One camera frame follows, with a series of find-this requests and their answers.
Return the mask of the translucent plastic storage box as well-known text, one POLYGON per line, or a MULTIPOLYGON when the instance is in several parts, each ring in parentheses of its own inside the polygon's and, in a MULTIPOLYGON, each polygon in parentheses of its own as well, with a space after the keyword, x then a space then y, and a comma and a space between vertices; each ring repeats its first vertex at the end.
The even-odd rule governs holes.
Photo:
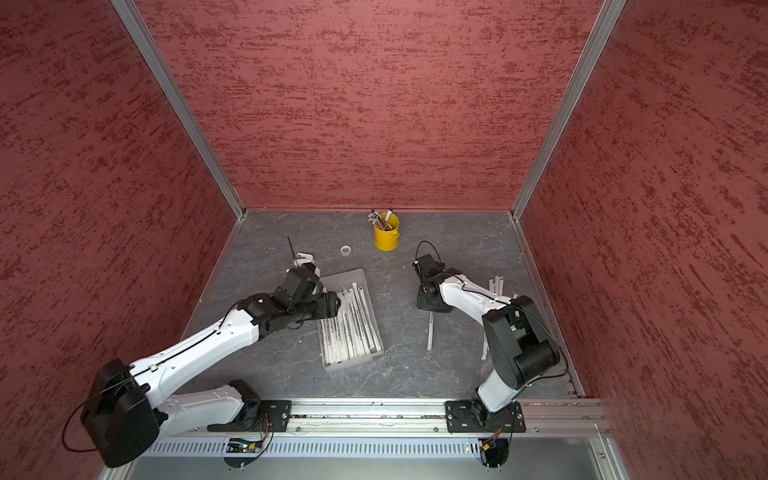
POLYGON ((363 269, 325 277, 323 292, 335 292, 341 305, 335 317, 317 323, 323 368, 337 372, 372 362, 384 354, 363 269))

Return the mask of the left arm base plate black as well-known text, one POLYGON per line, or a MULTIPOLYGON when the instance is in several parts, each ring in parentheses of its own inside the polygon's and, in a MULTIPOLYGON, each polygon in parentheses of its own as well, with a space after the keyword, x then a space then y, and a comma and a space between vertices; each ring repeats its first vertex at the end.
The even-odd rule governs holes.
POLYGON ((259 405, 246 402, 233 421, 208 425, 207 431, 283 433, 287 431, 292 406, 289 400, 261 400, 259 405))

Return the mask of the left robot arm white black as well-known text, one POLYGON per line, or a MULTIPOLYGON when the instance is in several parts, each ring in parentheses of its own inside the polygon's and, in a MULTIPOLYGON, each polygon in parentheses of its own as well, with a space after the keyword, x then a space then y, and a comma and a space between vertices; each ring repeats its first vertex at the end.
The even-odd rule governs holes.
POLYGON ((192 394, 177 391, 229 355, 291 324, 332 318, 340 307, 337 293, 324 289, 313 264, 291 268, 273 293, 236 301, 193 336, 131 364, 105 364, 80 421, 109 468, 130 463, 158 440, 198 427, 268 432, 261 398, 242 380, 192 394))

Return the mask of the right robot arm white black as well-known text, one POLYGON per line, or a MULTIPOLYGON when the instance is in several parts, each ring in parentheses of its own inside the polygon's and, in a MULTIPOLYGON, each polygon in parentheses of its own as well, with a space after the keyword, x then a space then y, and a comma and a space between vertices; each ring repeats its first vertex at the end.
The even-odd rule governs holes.
POLYGON ((494 294, 430 254, 416 258, 413 268, 420 283, 418 309, 459 310, 483 327, 493 370, 476 394, 487 413, 506 408, 528 384, 560 363, 559 345, 537 318, 530 298, 494 294))

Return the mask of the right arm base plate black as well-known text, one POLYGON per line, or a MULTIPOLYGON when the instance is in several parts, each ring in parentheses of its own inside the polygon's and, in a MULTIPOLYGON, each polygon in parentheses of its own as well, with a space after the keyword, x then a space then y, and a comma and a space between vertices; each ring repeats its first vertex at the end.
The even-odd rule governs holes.
POLYGON ((498 412, 488 411, 480 400, 444 403, 449 433, 524 433, 527 430, 522 408, 513 400, 498 412))

